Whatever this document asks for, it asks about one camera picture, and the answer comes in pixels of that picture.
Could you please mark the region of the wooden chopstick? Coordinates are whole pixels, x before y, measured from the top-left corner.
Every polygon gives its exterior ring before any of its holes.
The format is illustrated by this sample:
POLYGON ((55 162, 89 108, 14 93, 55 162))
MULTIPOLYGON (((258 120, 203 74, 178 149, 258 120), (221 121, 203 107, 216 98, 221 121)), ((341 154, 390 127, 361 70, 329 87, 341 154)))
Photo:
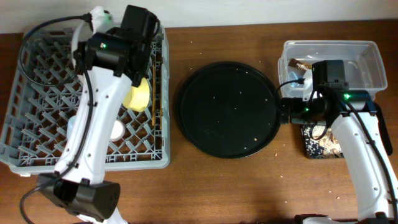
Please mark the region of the wooden chopstick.
POLYGON ((152 127, 155 127, 155 100, 156 100, 156 65, 152 66, 152 127))
POLYGON ((159 70, 159 114, 160 114, 160 120, 159 120, 159 127, 160 130, 162 129, 162 117, 163 117, 163 109, 162 109, 162 69, 160 68, 159 70))

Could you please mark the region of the food scraps pile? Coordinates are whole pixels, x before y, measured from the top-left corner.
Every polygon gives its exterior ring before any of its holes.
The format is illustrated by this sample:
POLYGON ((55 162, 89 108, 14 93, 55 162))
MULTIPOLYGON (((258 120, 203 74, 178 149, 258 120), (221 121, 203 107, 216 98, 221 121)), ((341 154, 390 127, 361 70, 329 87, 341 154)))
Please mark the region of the food scraps pile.
POLYGON ((321 139, 314 140, 311 138, 310 133, 312 133, 314 138, 319 138, 324 130, 324 126, 315 126, 312 132, 311 126, 302 127, 306 155, 311 159, 342 158, 343 151, 330 128, 321 139))

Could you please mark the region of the yellow bowl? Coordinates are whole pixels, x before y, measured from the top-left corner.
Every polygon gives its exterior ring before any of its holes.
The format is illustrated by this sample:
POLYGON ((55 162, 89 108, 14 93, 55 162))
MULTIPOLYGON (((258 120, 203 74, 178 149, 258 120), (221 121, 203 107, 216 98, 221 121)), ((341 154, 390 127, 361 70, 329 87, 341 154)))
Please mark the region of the yellow bowl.
POLYGON ((123 106, 128 110, 143 112, 149 104, 150 86, 146 78, 141 79, 138 87, 131 86, 123 100, 123 106))

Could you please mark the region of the pink plastic cup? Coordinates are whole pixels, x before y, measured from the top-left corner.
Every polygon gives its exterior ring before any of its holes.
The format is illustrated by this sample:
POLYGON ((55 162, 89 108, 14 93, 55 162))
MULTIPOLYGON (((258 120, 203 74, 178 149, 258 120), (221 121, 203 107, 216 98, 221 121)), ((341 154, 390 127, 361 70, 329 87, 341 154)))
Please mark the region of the pink plastic cup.
POLYGON ((126 131, 125 125, 120 120, 117 119, 114 122, 114 126, 111 131, 110 141, 116 142, 116 141, 122 139, 125 134, 125 131, 126 131))

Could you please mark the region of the light blue plastic cup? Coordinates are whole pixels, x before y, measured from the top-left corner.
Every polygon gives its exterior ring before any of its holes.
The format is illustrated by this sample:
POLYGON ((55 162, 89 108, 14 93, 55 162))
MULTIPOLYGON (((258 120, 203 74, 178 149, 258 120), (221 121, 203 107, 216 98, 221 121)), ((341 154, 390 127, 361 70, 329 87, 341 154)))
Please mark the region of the light blue plastic cup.
POLYGON ((74 127, 74 124, 75 124, 75 120, 76 120, 76 116, 72 116, 68 120, 68 124, 67 124, 67 139, 71 138, 73 127, 74 127))

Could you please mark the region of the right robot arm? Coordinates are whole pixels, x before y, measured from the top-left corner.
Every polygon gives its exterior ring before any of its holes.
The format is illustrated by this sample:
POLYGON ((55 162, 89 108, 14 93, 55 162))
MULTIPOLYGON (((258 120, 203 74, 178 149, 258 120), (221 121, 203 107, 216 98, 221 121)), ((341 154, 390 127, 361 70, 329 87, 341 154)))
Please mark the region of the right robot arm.
POLYGON ((331 131, 343 150, 358 202, 358 223, 397 223, 397 177, 384 147, 377 107, 364 88, 351 89, 342 60, 312 65, 292 59, 305 72, 295 80, 302 96, 275 100, 290 123, 331 131))

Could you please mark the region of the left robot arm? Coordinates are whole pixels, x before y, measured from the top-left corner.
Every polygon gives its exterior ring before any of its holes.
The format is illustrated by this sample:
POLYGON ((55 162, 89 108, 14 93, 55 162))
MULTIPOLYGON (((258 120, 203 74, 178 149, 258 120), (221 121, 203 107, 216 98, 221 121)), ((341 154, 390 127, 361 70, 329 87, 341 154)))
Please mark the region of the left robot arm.
POLYGON ((87 24, 92 35, 72 37, 74 66, 83 91, 72 133, 53 172, 40 174, 37 191, 69 214, 93 223, 122 223, 120 185, 104 179, 105 157, 119 109, 133 86, 146 84, 151 42, 160 29, 155 14, 128 6, 120 26, 102 7, 87 24))

